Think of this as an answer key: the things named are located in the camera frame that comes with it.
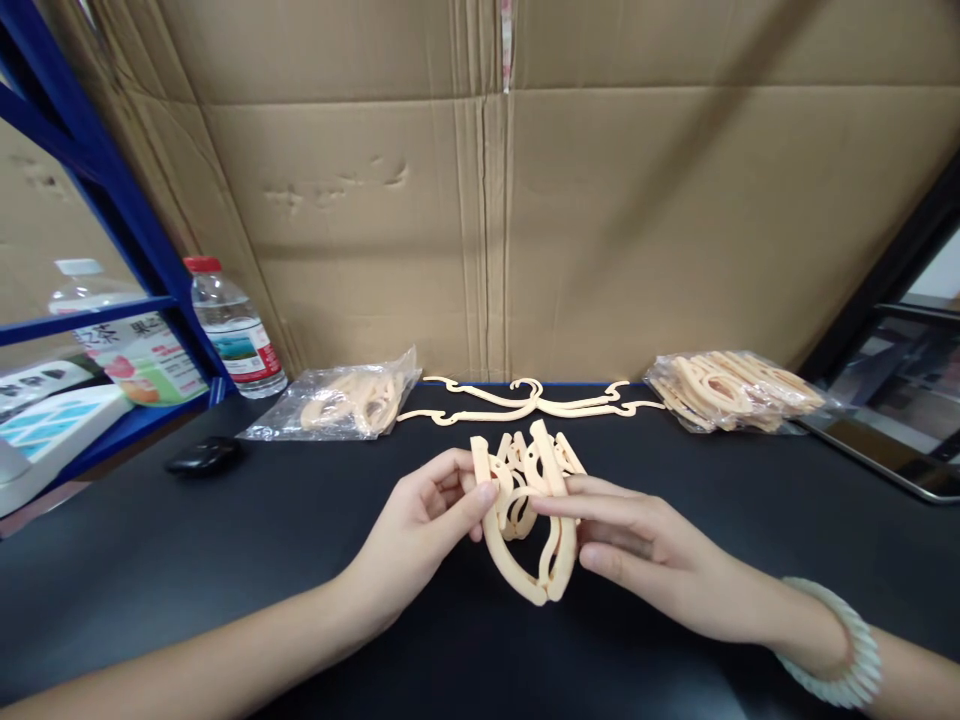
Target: black desk surface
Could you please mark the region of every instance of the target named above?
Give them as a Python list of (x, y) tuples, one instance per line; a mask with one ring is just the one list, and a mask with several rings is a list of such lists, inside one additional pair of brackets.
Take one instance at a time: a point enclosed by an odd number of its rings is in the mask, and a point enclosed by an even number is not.
[[(247, 443), (243, 464), (216, 480), (162, 470), (179, 448), (235, 434), (268, 405), (228, 398), (0, 544), (0, 702), (330, 579), (397, 478), (474, 434), (496, 447), (537, 417), (447, 428), (421, 418), (373, 443)], [(419, 387), (407, 407), (481, 406)], [(925, 505), (812, 437), (695, 436), (643, 408), (547, 427), (566, 433), (589, 472), (663, 496), (743, 560), (821, 582), (868, 621), (960, 659), (960, 508)], [(511, 549), (530, 567), (536, 545)], [(827, 712), (771, 654), (699, 638), (582, 569), (562, 602), (533, 607), (468, 541), (389, 632), (263, 713), (375, 718), (405, 708), (485, 720)]]

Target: water bottle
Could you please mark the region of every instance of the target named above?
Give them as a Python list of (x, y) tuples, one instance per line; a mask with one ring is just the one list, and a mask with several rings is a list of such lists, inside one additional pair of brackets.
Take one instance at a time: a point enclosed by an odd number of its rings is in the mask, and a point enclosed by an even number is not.
[(223, 276), (214, 257), (184, 258), (193, 273), (193, 308), (240, 394), (276, 395), (287, 375), (247, 294)]
[[(139, 285), (106, 277), (96, 260), (57, 260), (70, 282), (50, 298), (54, 315), (143, 300)], [(139, 405), (179, 405), (207, 389), (190, 356), (159, 313), (96, 323), (73, 332), (87, 357)]]

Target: black mouse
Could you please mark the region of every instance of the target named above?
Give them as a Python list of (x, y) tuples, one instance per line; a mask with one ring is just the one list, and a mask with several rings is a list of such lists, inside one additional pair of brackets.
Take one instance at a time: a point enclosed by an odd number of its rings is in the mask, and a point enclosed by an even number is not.
[(163, 467), (180, 477), (210, 477), (235, 465), (242, 455), (243, 448), (235, 438), (208, 437), (184, 448), (167, 460)]

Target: bottle cap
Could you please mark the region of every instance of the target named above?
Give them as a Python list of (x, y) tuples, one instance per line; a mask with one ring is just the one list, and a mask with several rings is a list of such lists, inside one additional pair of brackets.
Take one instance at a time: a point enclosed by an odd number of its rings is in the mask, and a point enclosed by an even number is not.
[(220, 272), (223, 270), (219, 260), (204, 255), (184, 258), (183, 264), (187, 266), (187, 270), (190, 272)]
[(99, 275), (103, 272), (103, 265), (93, 258), (54, 260), (54, 264), (64, 275)]

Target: red bottle cap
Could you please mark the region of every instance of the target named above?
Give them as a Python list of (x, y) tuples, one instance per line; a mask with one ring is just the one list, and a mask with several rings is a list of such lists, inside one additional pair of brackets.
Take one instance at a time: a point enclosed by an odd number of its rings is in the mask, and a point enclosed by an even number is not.
[(183, 264), (187, 266), (187, 270), (190, 272), (220, 272), (223, 270), (219, 260), (203, 255), (184, 258)]

